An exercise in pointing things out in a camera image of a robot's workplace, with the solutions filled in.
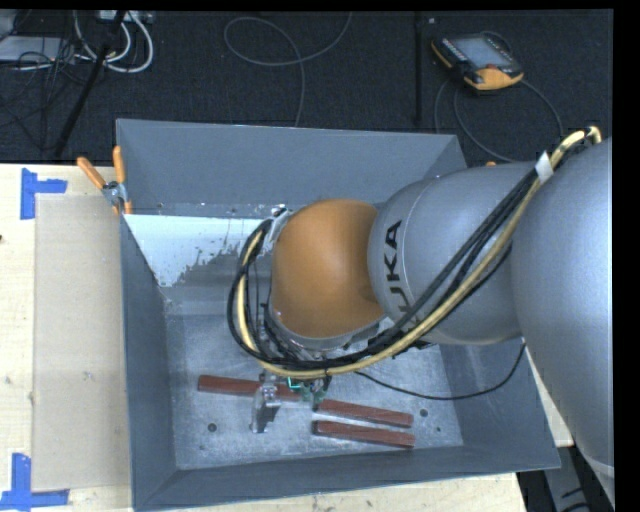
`brown wooden stick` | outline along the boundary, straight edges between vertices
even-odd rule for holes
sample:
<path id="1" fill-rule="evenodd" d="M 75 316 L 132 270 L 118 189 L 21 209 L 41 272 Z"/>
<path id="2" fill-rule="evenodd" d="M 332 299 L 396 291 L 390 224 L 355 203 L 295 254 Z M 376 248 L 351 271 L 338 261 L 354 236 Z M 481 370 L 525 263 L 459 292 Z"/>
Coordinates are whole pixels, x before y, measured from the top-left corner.
<path id="1" fill-rule="evenodd" d="M 352 418 L 356 420 L 370 421 L 382 425 L 409 428 L 413 425 L 413 415 L 405 412 L 380 409 L 366 405 L 341 402 L 339 400 L 324 399 L 316 408 L 317 412 Z"/>
<path id="2" fill-rule="evenodd" d="M 407 432 L 396 432 L 394 430 L 338 423 L 336 421 L 314 421 L 312 423 L 312 433 L 316 436 L 383 444 L 398 448 L 413 448 L 416 444 L 415 436 Z"/>

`black cable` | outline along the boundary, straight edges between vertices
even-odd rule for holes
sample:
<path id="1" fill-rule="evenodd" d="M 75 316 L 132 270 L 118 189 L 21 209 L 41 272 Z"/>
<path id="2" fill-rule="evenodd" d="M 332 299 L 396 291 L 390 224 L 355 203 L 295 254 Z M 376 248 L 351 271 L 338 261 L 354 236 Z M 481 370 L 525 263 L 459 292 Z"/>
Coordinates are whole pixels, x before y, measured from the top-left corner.
<path id="1" fill-rule="evenodd" d="M 93 68 L 91 69 L 91 74 L 87 79 L 87 83 L 85 84 L 82 92 L 80 93 L 80 97 L 78 98 L 78 101 L 76 102 L 73 110 L 71 111 L 67 119 L 67 122 L 62 128 L 62 132 L 60 134 L 60 137 L 58 138 L 58 141 L 54 149 L 55 158 L 59 158 L 62 155 L 62 151 L 67 145 L 67 141 L 71 136 L 71 132 L 73 131 L 73 128 L 76 125 L 78 117 L 80 117 L 80 112 L 82 111 L 82 108 L 84 107 L 84 104 L 87 101 L 89 93 L 91 92 L 91 89 L 98 78 L 98 74 L 102 69 L 102 65 L 107 57 L 107 53 L 109 52 L 109 49 L 111 48 L 112 43 L 115 40 L 116 35 L 118 34 L 120 24 L 123 22 L 126 14 L 127 14 L 126 9 L 118 9 L 118 11 L 116 11 L 116 16 L 113 20 L 113 24 L 107 33 L 106 40 L 104 41 L 102 47 L 100 48 L 100 53 L 98 54 L 98 58 L 96 59 L 96 62 L 93 65 Z"/>
<path id="2" fill-rule="evenodd" d="M 494 37 L 500 39 L 501 42 L 507 47 L 507 50 L 509 51 L 509 53 L 511 53 L 511 45 L 500 34 L 498 34 L 497 32 L 491 32 L 491 31 L 487 31 L 487 30 L 483 31 L 482 33 L 483 34 L 487 34 L 487 35 L 491 35 L 491 36 L 494 36 Z M 438 109 L 439 109 L 439 106 L 440 106 L 440 100 L 442 98 L 442 94 L 443 94 L 444 89 L 446 88 L 447 84 L 449 82 L 451 82 L 451 81 L 452 81 L 452 78 L 451 78 L 451 76 L 449 76 L 449 78 L 447 78 L 447 80 L 445 80 L 442 83 L 442 85 L 440 86 L 440 88 L 438 89 L 438 92 L 436 94 L 436 98 L 434 100 L 433 122 L 434 122 L 434 130 L 435 130 L 436 133 L 440 133 L 440 119 L 438 117 Z M 545 105 L 549 108 L 549 110 L 553 114 L 553 116 L 555 118 L 555 121 L 556 121 L 556 123 L 558 125 L 560 136 L 562 136 L 563 133 L 564 133 L 564 128 L 562 126 L 562 120 L 560 119 L 560 115 L 558 114 L 558 111 L 551 104 L 551 102 L 547 99 L 547 97 L 544 94 L 542 94 L 542 92 L 540 90 L 538 90 L 533 84 L 531 84 L 527 80 L 521 79 L 519 83 L 521 83 L 522 85 L 524 85 L 525 87 L 527 87 L 531 91 L 533 91 L 545 103 Z M 469 137 L 469 139 L 471 139 L 471 141 L 476 146 L 478 146 L 480 149 L 482 149 L 483 151 L 485 151 L 486 153 L 488 153 L 492 157 L 497 158 L 498 160 L 502 160 L 504 162 L 518 162 L 519 160 L 516 160 L 516 159 L 508 157 L 508 156 L 504 156 L 504 155 L 502 155 L 500 153 L 497 153 L 497 152 L 493 151 L 492 149 L 488 148 L 487 146 L 482 144 L 471 133 L 471 130 L 467 127 L 467 125 L 464 123 L 464 121 L 462 121 L 462 116 L 460 115 L 460 111 L 459 111 L 458 98 L 459 98 L 461 89 L 462 88 L 456 89 L 456 91 L 454 93 L 454 96 L 453 96 L 453 110 L 454 110 L 454 114 L 455 114 L 455 117 L 456 117 L 456 121 L 458 122 L 458 125 L 460 126 L 462 131 L 465 133 L 465 135 L 467 137 Z"/>
<path id="3" fill-rule="evenodd" d="M 502 201 L 498 204 L 496 208 L 485 218 L 485 220 L 478 226 L 478 228 L 474 231 L 469 239 L 463 244 L 463 246 L 458 250 L 458 252 L 453 256 L 453 258 L 449 261 L 449 263 L 442 269 L 442 271 L 436 276 L 436 278 L 429 285 L 427 290 L 418 298 L 418 300 L 414 303 L 414 305 L 405 313 L 405 315 L 398 320 L 392 327 L 385 330 L 384 332 L 378 334 L 369 340 L 369 344 L 367 348 L 355 352 L 352 354 L 332 358 L 327 362 L 325 361 L 301 361 L 301 360 L 291 360 L 289 358 L 279 358 L 273 360 L 264 360 L 265 362 L 270 362 L 272 364 L 284 364 L 289 369 L 329 369 L 337 366 L 342 366 L 344 364 L 354 363 L 363 357 L 367 357 L 370 355 L 374 355 L 376 353 L 381 352 L 386 347 L 388 347 L 393 342 L 397 341 L 400 337 L 404 335 L 402 333 L 402 328 L 420 311 L 420 309 L 426 304 L 426 302 L 433 296 L 433 294 L 437 291 L 437 289 L 442 285 L 442 283 L 449 277 L 451 272 L 456 268 L 456 266 L 460 263 L 462 258 L 469 253 L 469 251 L 477 244 L 478 240 L 488 238 L 486 237 L 487 232 L 493 232 L 499 225 L 504 222 L 504 220 L 510 215 L 510 213 L 515 209 L 518 202 L 524 196 L 526 191 L 528 191 L 531 183 L 535 180 L 537 173 L 535 169 L 529 171 L 525 176 L 523 176 L 518 184 L 503 198 Z M 247 244 L 243 247 L 240 261 L 244 261 L 247 254 Z M 229 319 L 229 324 L 231 327 L 232 334 L 234 339 L 241 345 L 241 347 L 252 354 L 255 354 L 254 351 L 250 351 L 248 347 L 244 345 L 242 338 L 237 333 L 235 328 L 234 320 L 233 320 L 233 308 L 230 307 L 230 304 L 233 302 L 233 298 L 235 297 L 235 287 L 237 283 L 240 281 L 243 273 L 246 273 L 248 269 L 248 265 L 244 268 L 241 268 L 234 280 L 234 283 L 231 288 L 231 293 L 229 297 L 228 303 L 228 311 L 227 316 Z M 448 298 L 450 293 L 445 293 L 445 295 L 440 299 L 439 303 L 442 303 L 444 300 Z M 279 344 L 280 340 L 276 340 L 271 338 L 274 343 Z"/>
<path id="4" fill-rule="evenodd" d="M 385 388 L 391 389 L 393 391 L 398 391 L 399 393 L 404 393 L 404 394 L 407 394 L 407 395 L 415 396 L 415 397 L 418 397 L 418 398 L 424 398 L 426 400 L 440 400 L 440 401 L 463 400 L 465 398 L 473 398 L 473 397 L 476 397 L 476 396 L 486 395 L 487 393 L 495 391 L 496 389 L 504 386 L 509 381 L 509 379 L 511 379 L 511 377 L 515 373 L 516 369 L 518 368 L 518 364 L 522 360 L 522 356 L 524 354 L 525 348 L 526 348 L 525 343 L 522 343 L 522 345 L 520 347 L 520 351 L 518 352 L 518 356 L 516 357 L 516 361 L 513 364 L 513 367 L 511 368 L 511 370 L 509 371 L 507 376 L 502 381 L 500 381 L 498 384 L 496 384 L 495 386 L 492 386 L 492 387 L 490 387 L 488 389 L 483 389 L 482 391 L 476 391 L 474 393 L 469 393 L 467 395 L 458 395 L 458 396 L 423 395 L 422 393 L 417 393 L 415 391 L 410 391 L 408 389 L 404 389 L 404 388 L 400 388 L 398 386 L 394 386 L 392 384 L 388 384 L 388 383 L 383 382 L 383 381 L 381 381 L 379 379 L 376 379 L 375 377 L 372 377 L 371 375 L 369 375 L 367 373 L 363 373 L 363 372 L 360 372 L 360 371 L 355 371 L 354 373 L 356 375 L 360 375 L 361 377 L 369 379 L 370 381 L 375 382 L 376 384 L 379 384 L 380 386 L 383 386 Z"/>
<path id="5" fill-rule="evenodd" d="M 522 85 L 528 87 L 529 89 L 531 89 L 534 93 L 536 93 L 544 102 L 545 104 L 549 107 L 549 109 L 551 110 L 551 113 L 554 115 L 555 119 L 556 119 L 556 123 L 558 124 L 558 129 L 560 130 L 560 135 L 562 135 L 563 133 L 563 128 L 562 128 L 562 121 L 560 120 L 560 116 L 558 115 L 558 112 L 556 111 L 556 109 L 553 107 L 553 105 L 551 105 L 551 103 L 549 102 L 549 100 L 547 100 L 547 98 L 538 90 L 536 89 L 533 85 L 531 85 L 528 81 L 522 79 L 520 80 L 520 82 Z M 459 106 L 458 106 L 458 98 L 460 96 L 460 91 L 462 90 L 462 88 L 458 88 L 456 89 L 454 95 L 453 95 L 453 111 L 454 114 L 456 116 L 456 120 L 458 121 L 458 124 L 460 125 L 460 128 L 462 128 L 462 131 L 464 131 L 464 133 L 467 135 L 467 137 L 469 137 L 471 139 L 471 141 L 478 146 L 480 149 L 484 150 L 485 152 L 487 152 L 488 154 L 490 154 L 491 156 L 499 159 L 499 160 L 503 160 L 505 162 L 518 162 L 519 160 L 516 160 L 514 158 L 510 158 L 508 156 L 504 156 L 501 155 L 500 153 L 496 153 L 495 151 L 489 149 L 487 146 L 485 146 L 484 144 L 482 144 L 472 133 L 471 130 L 469 130 L 469 128 L 467 127 L 467 125 L 462 121 L 462 116 L 460 115 L 460 110 L 459 110 Z"/>

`white cable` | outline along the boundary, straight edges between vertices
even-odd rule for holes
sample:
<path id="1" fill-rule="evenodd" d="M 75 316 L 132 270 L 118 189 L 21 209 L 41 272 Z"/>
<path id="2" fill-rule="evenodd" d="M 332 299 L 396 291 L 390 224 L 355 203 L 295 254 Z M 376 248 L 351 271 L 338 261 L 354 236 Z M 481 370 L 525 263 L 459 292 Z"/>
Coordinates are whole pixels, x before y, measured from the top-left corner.
<path id="1" fill-rule="evenodd" d="M 85 51 L 89 53 L 89 55 L 92 57 L 91 60 L 95 62 L 95 60 L 97 59 L 97 55 L 93 52 L 93 50 L 91 50 L 89 45 L 85 42 L 84 37 L 82 36 L 82 32 L 80 31 L 80 26 L 78 25 L 77 13 L 75 10 L 73 12 L 74 12 L 74 26 L 76 29 L 76 34 L 82 41 L 82 46 L 85 49 Z M 151 39 L 151 34 L 149 34 L 149 31 L 144 26 L 144 24 L 140 21 L 138 16 L 132 15 L 131 13 L 129 13 L 127 16 L 129 16 L 133 20 L 133 22 L 138 26 L 140 31 L 144 34 L 147 47 L 149 49 L 149 52 L 147 54 L 147 59 L 142 65 L 138 66 L 137 68 L 124 68 L 124 67 L 114 66 L 113 64 L 111 64 L 112 62 L 115 62 L 116 60 L 120 60 L 121 58 L 123 58 L 131 48 L 131 37 L 129 34 L 129 30 L 125 27 L 124 23 L 121 23 L 121 27 L 124 29 L 125 36 L 127 37 L 127 47 L 125 48 L 126 53 L 125 51 L 123 51 L 120 55 L 117 55 L 116 57 L 106 59 L 105 62 L 103 63 L 103 66 L 112 71 L 117 71 L 118 73 L 140 73 L 141 71 L 144 71 L 145 69 L 147 69 L 151 65 L 151 62 L 153 61 L 153 53 L 154 53 L 153 40 Z"/>
<path id="2" fill-rule="evenodd" d="M 96 59 L 98 58 L 98 55 L 91 49 L 91 47 L 87 44 L 84 36 L 82 35 L 82 31 L 80 30 L 80 25 L 78 23 L 78 12 L 75 9 L 73 10 L 73 26 L 76 31 L 76 35 L 78 36 L 78 39 L 80 39 L 80 41 L 82 42 L 82 47 L 90 55 L 90 57 L 86 57 L 84 55 L 76 55 L 76 57 L 79 59 L 95 62 Z M 106 59 L 107 62 L 116 62 L 126 57 L 126 55 L 129 53 L 129 50 L 131 49 L 131 34 L 129 33 L 129 29 L 126 27 L 124 23 L 120 23 L 120 28 L 124 31 L 124 35 L 125 35 L 125 39 L 127 40 L 127 43 L 125 45 L 124 50 L 122 50 L 122 52 L 119 55 L 115 55 L 113 57 L 107 57 Z"/>

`metal bracket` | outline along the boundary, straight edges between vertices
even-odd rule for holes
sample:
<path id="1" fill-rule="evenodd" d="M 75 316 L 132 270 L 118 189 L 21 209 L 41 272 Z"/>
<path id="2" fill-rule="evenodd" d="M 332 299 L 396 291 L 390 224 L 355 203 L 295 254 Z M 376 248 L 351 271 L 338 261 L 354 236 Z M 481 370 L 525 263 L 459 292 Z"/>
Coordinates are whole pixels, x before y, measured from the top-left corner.
<path id="1" fill-rule="evenodd" d="M 282 400 L 278 398 L 278 386 L 276 376 L 272 374 L 261 375 L 264 380 L 253 395 L 253 407 L 251 408 L 251 431 L 254 434 L 263 434 L 267 430 L 267 423 L 273 422 L 276 413 L 282 406 Z"/>

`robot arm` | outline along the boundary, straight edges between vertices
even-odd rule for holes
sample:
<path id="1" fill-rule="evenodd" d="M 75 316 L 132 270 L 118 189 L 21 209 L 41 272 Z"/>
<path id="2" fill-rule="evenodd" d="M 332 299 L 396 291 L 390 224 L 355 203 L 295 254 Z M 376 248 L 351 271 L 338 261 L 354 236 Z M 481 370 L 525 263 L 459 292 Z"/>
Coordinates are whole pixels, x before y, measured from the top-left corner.
<path id="1" fill-rule="evenodd" d="M 274 243 L 264 339 L 252 334 L 243 276 L 271 226 L 249 237 L 232 332 L 268 372 L 299 381 L 420 344 L 520 335 L 614 502 L 610 182 L 611 139 L 587 129 L 563 141 L 546 171 L 505 164 L 426 179 L 377 215 L 357 202 L 314 203 Z"/>

